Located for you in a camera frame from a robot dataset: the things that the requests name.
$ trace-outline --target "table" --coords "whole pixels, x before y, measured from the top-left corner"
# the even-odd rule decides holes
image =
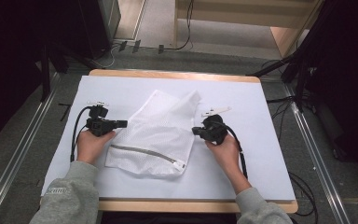
[[[85,78],[91,79],[92,77],[99,77],[98,79],[100,79],[103,77],[112,77],[115,79],[115,83],[117,85],[121,85],[121,86],[126,85],[126,87],[124,87],[124,89],[126,89],[126,90],[130,90],[131,88],[136,88],[135,86],[129,86],[128,83],[134,84],[136,81],[138,81],[138,82],[145,81],[145,78],[147,79],[147,83],[153,84],[153,85],[157,85],[157,84],[160,85],[161,83],[169,84],[172,82],[175,82],[177,84],[184,84],[184,83],[194,84],[190,81],[190,80],[194,80],[197,82],[196,86],[200,86],[201,89],[202,89],[202,87],[201,87],[202,85],[209,85],[211,87],[213,85],[215,85],[215,87],[216,87],[216,85],[219,85],[220,83],[224,83],[225,85],[230,85],[230,86],[235,85],[236,83],[240,83],[240,84],[241,83],[251,83],[251,84],[254,84],[252,86],[261,88],[261,86],[259,85],[260,84],[259,79],[256,77],[221,76],[221,75],[209,75],[209,74],[155,72],[155,71],[139,71],[139,70],[128,70],[128,71],[93,70],[89,73],[89,75],[91,77],[88,77],[88,78],[85,77]],[[82,83],[80,83],[80,85],[79,85],[79,90],[81,88],[82,89],[85,88],[84,86],[82,87],[81,85],[82,85]],[[95,89],[95,90],[86,90],[81,93],[78,92],[78,94],[85,94],[85,92],[93,92],[93,91],[104,92],[103,90]],[[264,106],[264,104],[266,105],[265,109],[267,110],[267,104],[265,102],[262,102],[262,103],[263,103],[263,104],[261,104],[262,106]],[[76,99],[74,101],[72,110],[76,110],[75,104],[78,104],[78,101]],[[110,110],[109,113],[111,113],[111,111],[112,111],[112,112],[116,113],[116,116],[120,116],[118,110],[120,110],[120,109],[117,108],[116,111]],[[68,123],[67,123],[67,127],[65,127],[65,131],[67,129],[73,129],[73,127],[72,127],[73,124],[71,122],[73,122],[73,121],[68,119]],[[53,162],[49,167],[43,192],[45,191],[45,188],[48,186],[48,184],[54,178],[65,175],[67,169],[69,169],[69,162],[68,161],[65,162],[65,160],[67,160],[67,159],[69,160],[69,156],[67,156],[67,155],[63,156],[63,154],[67,153],[66,152],[67,150],[65,149],[64,152],[60,152],[62,149],[61,144],[63,144],[63,143],[67,144],[66,143],[67,140],[65,140],[64,137],[68,134],[65,131],[62,136],[62,141],[60,142],[60,145],[56,152],[56,155],[53,158]],[[237,133],[237,135],[238,136],[242,135],[241,131],[239,131]],[[201,142],[202,141],[200,141],[200,139],[199,139],[198,142],[195,142],[195,145],[199,146]],[[245,144],[245,146],[243,146],[243,148],[244,148],[245,157],[246,157],[247,156],[246,155],[246,144]],[[205,149],[205,151],[197,151],[197,150],[193,150],[193,151],[190,156],[190,158],[193,158],[193,162],[190,161],[188,163],[188,166],[186,168],[187,169],[186,173],[184,175],[182,175],[182,177],[180,177],[180,179],[178,181],[176,181],[176,180],[175,180],[176,182],[173,181],[173,185],[170,185],[171,184],[170,183],[169,188],[171,188],[172,186],[176,186],[176,187],[186,186],[186,184],[182,183],[182,182],[184,182],[182,180],[188,178],[189,176],[191,176],[191,178],[194,178],[194,176],[192,176],[192,172],[195,172],[194,170],[198,170],[199,172],[204,172],[204,171],[200,171],[199,167],[197,167],[197,169],[194,168],[194,167],[198,166],[197,163],[194,163],[194,158],[197,158],[197,157],[200,158],[200,155],[198,155],[198,154],[205,153],[205,151],[208,151],[208,149]],[[248,169],[248,174],[250,176],[251,182],[255,183],[255,182],[257,182],[258,178],[254,178],[254,180],[252,180],[252,176],[254,176],[254,175],[252,175],[252,173],[254,172],[254,170],[252,169],[252,166],[253,166],[252,163],[254,163],[254,162],[252,162],[252,155],[250,155],[250,154],[249,154],[249,157],[247,157],[248,163],[250,165],[250,167]],[[278,158],[274,158],[274,161],[276,161],[276,160],[279,161],[280,159],[282,159],[282,158],[280,158],[278,156]],[[97,180],[96,180],[96,186],[97,186],[97,188],[99,188],[100,196],[101,196],[99,209],[103,210],[103,211],[238,213],[238,212],[240,212],[240,210],[233,200],[234,196],[231,194],[231,193],[233,193],[232,192],[233,190],[230,188],[230,186],[229,187],[227,186],[227,183],[226,183],[227,180],[225,180],[225,176],[223,176],[224,175],[224,173],[222,173],[223,171],[221,171],[221,169],[219,167],[216,168],[218,165],[216,163],[213,163],[213,160],[214,160],[213,156],[210,156],[208,158],[206,158],[206,157],[202,158],[202,161],[200,161],[200,162],[206,162],[206,163],[202,164],[202,166],[204,166],[205,164],[206,164],[206,166],[209,165],[210,167],[208,169],[212,169],[212,170],[208,170],[209,176],[206,176],[206,177],[201,176],[201,175],[196,175],[196,176],[200,177],[200,181],[202,181],[203,178],[210,181],[211,179],[214,179],[217,175],[220,175],[221,178],[219,180],[216,180],[217,181],[216,183],[220,184],[224,188],[228,189],[226,191],[229,191],[229,192],[227,193],[228,196],[223,195],[223,196],[218,196],[218,197],[222,197],[222,198],[226,198],[226,199],[211,199],[211,196],[208,196],[208,193],[205,193],[205,195],[207,195],[207,196],[205,196],[205,198],[207,198],[207,199],[203,199],[202,197],[204,197],[204,196],[197,196],[199,198],[194,197],[194,194],[192,196],[190,196],[193,198],[184,198],[183,192],[186,193],[186,191],[183,189],[180,189],[180,188],[176,189],[176,191],[173,190],[173,191],[175,191],[174,193],[170,192],[169,195],[171,195],[171,196],[169,196],[169,197],[165,197],[165,196],[154,197],[153,194],[156,194],[154,191],[149,192],[150,194],[152,194],[152,196],[150,196],[150,197],[142,198],[142,196],[145,196],[145,194],[142,192],[139,194],[141,196],[138,195],[139,197],[137,195],[135,195],[133,197],[132,197],[132,195],[130,197],[125,196],[125,193],[124,193],[124,196],[122,196],[121,193],[125,192],[125,189],[139,188],[139,190],[142,191],[141,186],[139,186],[139,182],[138,182],[138,186],[133,186],[133,185],[129,184],[129,181],[130,182],[132,181],[131,180],[132,177],[128,177],[123,174],[118,174],[119,177],[112,176],[112,174],[107,175],[108,172],[120,173],[120,171],[119,171],[119,169],[112,170],[113,168],[107,168],[107,169],[103,168],[101,170],[101,167],[103,167],[103,165],[101,164],[100,161],[97,161],[97,166],[100,167],[100,176],[99,176],[99,178],[97,177]],[[60,168],[60,170],[57,170],[56,169],[57,166],[61,166],[62,168]],[[280,170],[282,173],[284,173],[286,171],[284,164],[283,164],[282,169],[280,169],[279,167],[278,168],[274,167],[274,170],[275,169]],[[126,184],[126,187],[123,188],[124,191],[122,189],[118,189],[117,186],[115,186],[114,188],[117,192],[106,193],[107,191],[111,190],[111,188],[112,188],[112,184],[103,183],[106,180],[106,178],[114,179],[114,180],[112,180],[112,182],[114,182],[112,184],[120,185],[120,181],[121,181],[121,183]],[[145,179],[141,179],[141,180],[143,181],[142,183],[145,183],[145,186],[147,186],[149,184],[147,181],[152,181],[151,182],[152,184],[154,183],[153,181],[156,181],[157,183],[161,184],[160,180],[145,180]],[[285,181],[289,181],[290,189],[288,191],[289,191],[289,195],[291,195],[293,193],[293,189],[291,189],[290,180],[283,178],[283,182],[285,182]],[[159,186],[159,190],[161,190],[161,191],[166,189],[162,185],[158,185],[158,186]],[[213,194],[215,194],[216,192],[219,192],[219,191],[224,191],[224,190],[220,190],[220,189],[212,189],[213,187],[211,187],[211,186],[213,186],[213,185],[209,185],[208,187],[211,188],[209,190],[213,191]],[[119,196],[106,197],[107,194],[117,194]],[[294,213],[298,208],[296,198],[294,197],[294,193],[293,193],[293,196],[290,196],[289,198],[293,198],[293,199],[292,200],[279,200],[279,201],[274,201],[274,202],[277,203],[280,207],[282,207],[282,209],[284,209],[287,213]]]
[[[190,0],[176,0],[177,19],[186,19]],[[196,0],[192,20],[270,26],[283,57],[296,45],[318,15],[323,0]]]

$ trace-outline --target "gray carpet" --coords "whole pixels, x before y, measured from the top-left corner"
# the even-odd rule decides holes
[[[116,62],[110,69],[150,69],[167,71],[191,71],[223,74],[250,74],[258,71],[266,60],[255,58],[241,58],[236,56],[221,56],[194,52],[165,52],[158,55],[157,50],[140,49],[131,54],[130,47],[120,53],[115,52]],[[100,63],[109,64],[109,55],[104,56]],[[28,223],[39,205],[40,191],[44,177],[54,151],[59,144],[66,119],[60,121],[65,106],[58,103],[71,104],[77,90],[77,84],[82,75],[89,70],[72,60],[70,69],[62,75],[57,93],[37,132],[28,154],[0,208],[0,223]],[[283,86],[280,82],[262,82],[263,90],[268,99],[284,97]],[[20,142],[33,113],[39,104],[41,90],[32,94],[21,110],[10,120],[0,134],[0,174],[5,169],[13,150]],[[269,105],[273,114],[279,104]],[[333,158],[331,146],[324,134],[319,120],[306,111],[309,125],[321,148],[325,162],[336,181],[339,192],[346,202],[347,211],[353,223],[358,223],[358,164],[342,163]],[[277,132],[281,117],[274,120]],[[319,211],[319,223],[335,223],[334,216],[324,194],[310,155],[306,149],[301,133],[299,132],[293,113],[289,110],[285,114],[282,125],[281,139],[282,153],[288,171],[301,176],[312,188]],[[295,187],[296,196],[300,205],[299,212],[307,213],[310,210],[309,201],[301,190]],[[299,223],[314,223],[314,216],[300,217],[291,215]]]

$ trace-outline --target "floor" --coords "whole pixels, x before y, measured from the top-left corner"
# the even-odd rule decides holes
[[[138,39],[142,39],[141,46],[145,47],[158,44],[169,46],[172,44],[170,42],[171,30],[165,29],[163,25],[158,27],[153,25],[153,20],[155,22],[163,21],[153,18],[153,13],[149,13],[154,9],[160,10],[153,3],[157,3],[157,0],[146,2],[143,16],[145,23],[140,26]],[[148,22],[148,17],[152,17],[153,20]],[[178,43],[183,43],[186,39],[184,23],[184,21],[179,23],[182,28],[179,32]],[[243,27],[228,26],[218,23],[206,24],[196,21],[192,24],[194,25],[191,29],[192,49],[189,45],[188,49],[180,52],[165,51],[162,54],[158,54],[156,49],[140,49],[138,53],[131,53],[131,47],[127,47],[121,52],[115,49],[113,51],[115,62],[109,69],[149,69],[243,75],[258,71],[269,60],[281,58],[274,46],[269,28],[245,25]],[[230,27],[237,32],[230,33],[230,35],[221,35],[219,32],[219,29],[223,29],[224,34],[227,34],[226,29]],[[78,81],[89,71],[85,66],[71,59],[68,59],[68,62],[70,69],[67,74],[60,74],[60,82],[48,113],[30,145],[7,196],[2,201],[0,223],[28,223],[37,210],[44,176],[65,127],[65,119],[63,121],[61,119],[66,107],[59,104],[72,103],[76,95]],[[98,62],[110,64],[112,56],[106,54]],[[285,96],[283,84],[277,78],[279,75],[279,71],[274,71],[269,76],[262,78],[262,86],[267,99]],[[41,90],[36,90],[0,133],[0,176],[26,131],[34,112],[39,107],[40,95]],[[268,105],[271,115],[275,113],[278,106],[279,104]],[[304,111],[304,116],[351,223],[358,223],[358,163],[337,161],[318,118],[309,110]],[[281,148],[288,171],[304,179],[315,195],[319,223],[335,223],[336,219],[320,178],[314,169],[315,165],[310,158],[293,112],[287,111],[283,118],[280,115],[273,122],[277,134],[281,131],[282,123]],[[294,190],[299,203],[299,212],[307,213],[310,210],[310,202],[302,189],[294,185]],[[314,214],[308,217],[298,215],[291,215],[291,217],[298,223],[315,223]]]

